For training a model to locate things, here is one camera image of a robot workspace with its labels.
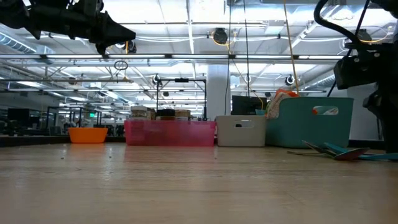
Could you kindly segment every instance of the pink plastic bin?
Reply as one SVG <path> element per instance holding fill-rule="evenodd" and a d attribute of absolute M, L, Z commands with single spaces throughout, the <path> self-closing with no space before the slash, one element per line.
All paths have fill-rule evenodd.
<path fill-rule="evenodd" d="M 125 121 L 129 146 L 214 146 L 214 121 Z"/>

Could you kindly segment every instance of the desk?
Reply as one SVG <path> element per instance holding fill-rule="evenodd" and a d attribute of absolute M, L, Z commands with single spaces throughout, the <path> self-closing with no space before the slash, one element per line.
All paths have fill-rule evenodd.
<path fill-rule="evenodd" d="M 2 223 L 396 223 L 398 168 L 285 149 L 0 150 Z"/>

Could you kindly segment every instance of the bin handle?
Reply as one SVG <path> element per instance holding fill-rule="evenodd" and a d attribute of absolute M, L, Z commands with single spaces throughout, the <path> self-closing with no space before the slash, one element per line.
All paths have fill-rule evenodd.
<path fill-rule="evenodd" d="M 336 116 L 339 113 L 337 106 L 314 106 L 312 114 L 320 116 Z"/>
<path fill-rule="evenodd" d="M 254 122 L 252 120 L 242 119 L 234 121 L 234 128 L 253 128 Z"/>

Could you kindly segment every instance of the ceiling light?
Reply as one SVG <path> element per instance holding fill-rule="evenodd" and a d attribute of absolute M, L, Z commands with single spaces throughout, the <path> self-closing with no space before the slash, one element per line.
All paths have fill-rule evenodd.
<path fill-rule="evenodd" d="M 51 94 L 53 94 L 54 96 L 59 96 L 59 97 L 63 97 L 63 95 L 59 94 L 59 93 L 54 93 L 54 92 L 50 92 Z"/>
<path fill-rule="evenodd" d="M 100 91 L 100 90 L 82 89 L 82 90 L 77 90 L 77 91 L 93 92 L 93 91 Z"/>
<path fill-rule="evenodd" d="M 236 59 L 247 59 L 247 55 L 237 55 Z M 249 55 L 249 59 L 290 59 L 290 55 Z"/>
<path fill-rule="evenodd" d="M 205 100 L 199 100 L 199 99 L 181 99 L 181 100 L 175 100 L 175 99 L 159 99 L 159 101 L 174 101 L 174 102 L 185 102 L 185 101 L 197 101 L 197 102 L 204 102 Z"/>
<path fill-rule="evenodd" d="M 24 54 L 24 55 L 20 55 L 20 54 L 6 54 L 6 55 L 0 55 L 1 59 L 20 59 L 21 57 L 23 57 L 24 59 L 40 59 L 39 55 L 34 55 L 34 54 Z"/>
<path fill-rule="evenodd" d="M 43 90 L 43 91 L 47 91 L 47 92 L 50 92 L 50 91 L 62 91 L 62 92 L 64 92 L 64 91 L 75 91 L 75 90 L 60 89 L 60 90 Z"/>
<path fill-rule="evenodd" d="M 172 55 L 172 58 L 188 58 L 188 59 L 228 58 L 228 55 Z"/>
<path fill-rule="evenodd" d="M 17 83 L 18 83 L 18 84 L 21 84 L 21 85 L 30 86 L 30 87 L 36 87 L 36 88 L 41 87 L 40 84 L 34 83 L 34 82 L 17 82 Z"/>
<path fill-rule="evenodd" d="M 47 58 L 78 58 L 78 59 L 92 59 L 92 58 L 102 58 L 102 55 L 47 55 Z"/>
<path fill-rule="evenodd" d="M 70 97 L 72 100 L 76 100 L 76 101 L 88 101 L 86 98 L 82 98 L 82 97 L 77 97 L 77 96 L 72 96 Z"/>
<path fill-rule="evenodd" d="M 40 91 L 38 89 L 8 89 L 7 91 Z"/>
<path fill-rule="evenodd" d="M 325 60 L 328 60 L 328 59 L 337 59 L 337 60 L 339 60 L 339 59 L 342 59 L 343 58 L 343 56 L 337 56 L 337 55 L 301 55 L 301 56 L 298 56 L 298 59 L 325 59 Z"/>
<path fill-rule="evenodd" d="M 116 54 L 109 55 L 109 58 L 165 58 L 165 55 L 151 55 L 151 54 Z"/>
<path fill-rule="evenodd" d="M 116 93 L 112 92 L 112 91 L 108 91 L 106 94 L 107 94 L 109 97 L 114 98 L 115 100 L 117 100 L 117 99 L 119 98 L 119 96 L 118 96 Z"/>

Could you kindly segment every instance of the black cable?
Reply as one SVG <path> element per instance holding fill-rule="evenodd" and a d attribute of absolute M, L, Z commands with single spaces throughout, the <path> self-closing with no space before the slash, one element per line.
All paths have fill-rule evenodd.
<path fill-rule="evenodd" d="M 226 105 L 227 105 L 227 100 L 231 100 L 231 97 L 229 99 L 227 99 L 227 94 L 228 94 L 228 87 L 229 87 L 229 60 L 230 60 L 230 52 L 229 52 L 229 48 L 230 48 L 230 44 L 231 44 L 231 15 L 232 15 L 232 0 L 229 0 L 229 38 L 228 38 L 228 71 L 227 71 L 227 75 L 226 75 L 226 88 L 225 88 L 225 101 L 224 101 L 224 115 L 226 115 Z"/>
<path fill-rule="evenodd" d="M 368 10 L 369 4 L 370 4 L 370 0 L 366 0 L 365 6 L 364 6 L 364 8 L 362 10 L 361 18 L 359 18 L 358 25 L 356 26 L 356 30 L 355 30 L 355 34 L 354 35 L 355 35 L 355 37 L 358 40 L 359 40 L 359 38 L 358 38 L 359 30 L 361 29 L 362 21 L 365 18 L 366 10 Z M 351 55 L 352 51 L 353 51 L 353 49 L 349 49 L 348 52 L 347 52 L 346 57 L 349 57 Z M 331 86 L 331 88 L 329 90 L 328 97 L 331 95 L 332 91 L 335 89 L 335 86 L 336 86 L 336 80 L 335 80 L 335 82 L 333 83 L 333 85 Z"/>
<path fill-rule="evenodd" d="M 358 21 L 358 25 L 356 26 L 356 30 L 355 30 L 355 36 L 358 38 L 358 34 L 359 34 L 359 30 L 361 29 L 361 25 L 362 25 L 362 21 L 365 18 L 365 14 L 366 14 L 366 10 L 368 10 L 369 4 L 370 4 L 370 0 L 366 0 L 365 6 L 363 8 L 362 14 L 361 14 L 361 18 L 359 18 Z M 349 49 L 347 52 L 347 57 L 351 55 L 351 52 L 353 51 L 353 49 Z"/>
<path fill-rule="evenodd" d="M 246 20 L 246 0 L 243 0 L 244 28 L 246 30 L 246 60 L 248 63 L 248 97 L 250 97 L 250 75 L 249 75 L 249 41 L 248 41 L 248 21 Z"/>
<path fill-rule="evenodd" d="M 340 34 L 347 36 L 352 41 L 352 43 L 354 43 L 355 45 L 361 44 L 361 41 L 359 40 L 359 38 L 357 36 L 355 36 L 352 32 L 346 30 L 344 27 L 341 27 L 341 26 L 338 26 L 331 22 L 328 22 L 321 17 L 321 10 L 328 1 L 329 0 L 320 0 L 318 2 L 317 6 L 315 6 L 315 10 L 313 12 L 313 17 L 314 17 L 315 22 L 317 22 L 319 25 L 321 25 L 323 27 L 335 30 L 335 31 L 339 32 Z"/>

